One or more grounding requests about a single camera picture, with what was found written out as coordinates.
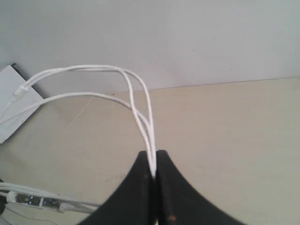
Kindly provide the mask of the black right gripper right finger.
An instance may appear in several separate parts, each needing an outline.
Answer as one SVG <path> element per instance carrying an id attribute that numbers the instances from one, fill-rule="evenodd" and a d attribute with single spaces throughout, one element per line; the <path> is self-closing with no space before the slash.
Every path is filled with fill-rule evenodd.
<path id="1" fill-rule="evenodd" d="M 242 225 L 208 201 L 180 173 L 165 150 L 157 156 L 159 225 Z"/>

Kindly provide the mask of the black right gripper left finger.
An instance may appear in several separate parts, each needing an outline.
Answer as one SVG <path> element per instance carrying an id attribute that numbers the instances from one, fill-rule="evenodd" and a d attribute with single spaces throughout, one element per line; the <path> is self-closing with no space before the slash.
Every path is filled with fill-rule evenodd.
<path id="1" fill-rule="evenodd" d="M 82 225 L 154 225 L 154 183 L 147 153 L 140 151 L 125 179 L 113 194 Z"/>

